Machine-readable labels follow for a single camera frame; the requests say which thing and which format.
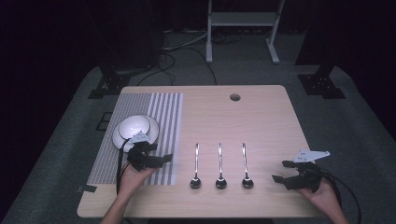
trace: hole in table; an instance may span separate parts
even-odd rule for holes
[[[241,99],[241,96],[239,94],[234,93],[230,95],[230,99],[232,101],[239,101]]]

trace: shelf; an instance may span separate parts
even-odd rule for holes
[[[212,26],[274,26],[275,12],[213,12]]]

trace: white bowl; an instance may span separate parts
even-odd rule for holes
[[[147,133],[149,137],[148,142],[150,144],[153,144],[157,140],[158,134],[160,133],[160,125],[158,124],[157,120],[155,120],[154,118],[147,115],[142,115],[142,116],[148,119],[149,121],[150,128]],[[113,144],[117,149],[120,149],[125,141],[125,139],[122,138],[119,134],[119,128],[120,128],[120,124],[118,124],[117,127],[114,129],[112,136]],[[124,146],[124,152],[128,152],[129,149],[131,149],[132,147],[134,147],[134,143],[127,142]]]
[[[119,133],[121,137],[128,139],[137,133],[149,131],[149,120],[144,116],[131,116],[120,123]]]

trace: dark background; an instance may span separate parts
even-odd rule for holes
[[[78,85],[97,62],[111,1],[0,2],[1,216],[18,195]],[[277,1],[214,1],[215,9],[272,10]],[[151,1],[162,29],[205,29],[205,1]],[[302,33],[297,64],[332,60],[355,81],[393,137],[395,3],[287,1],[279,31]]]

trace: metal rack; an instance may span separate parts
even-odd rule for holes
[[[279,63],[274,40],[285,0],[280,0],[276,12],[212,12],[212,0],[209,0],[207,13],[206,62],[212,63],[212,27],[213,26],[272,26],[270,38],[266,39],[273,63]]]

